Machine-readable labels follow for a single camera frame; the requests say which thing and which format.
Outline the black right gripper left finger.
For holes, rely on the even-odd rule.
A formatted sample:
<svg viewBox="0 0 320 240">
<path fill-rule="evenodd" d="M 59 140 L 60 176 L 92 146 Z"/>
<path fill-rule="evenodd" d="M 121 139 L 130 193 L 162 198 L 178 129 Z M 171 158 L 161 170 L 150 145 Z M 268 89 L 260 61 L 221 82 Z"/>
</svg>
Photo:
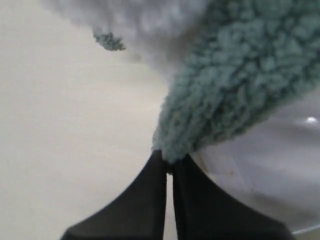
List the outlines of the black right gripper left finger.
<svg viewBox="0 0 320 240">
<path fill-rule="evenodd" d="M 167 165 L 154 151 L 130 186 L 99 212 L 68 228 L 63 240 L 161 240 Z"/>
</svg>

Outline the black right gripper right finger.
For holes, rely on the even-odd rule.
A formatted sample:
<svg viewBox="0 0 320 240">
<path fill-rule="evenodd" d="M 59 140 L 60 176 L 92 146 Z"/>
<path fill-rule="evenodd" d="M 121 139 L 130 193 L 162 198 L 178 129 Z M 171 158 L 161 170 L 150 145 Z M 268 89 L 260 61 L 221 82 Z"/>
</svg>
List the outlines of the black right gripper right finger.
<svg viewBox="0 0 320 240">
<path fill-rule="evenodd" d="M 187 155 L 172 165 L 179 240 L 292 240 L 287 227 L 219 188 Z"/>
</svg>

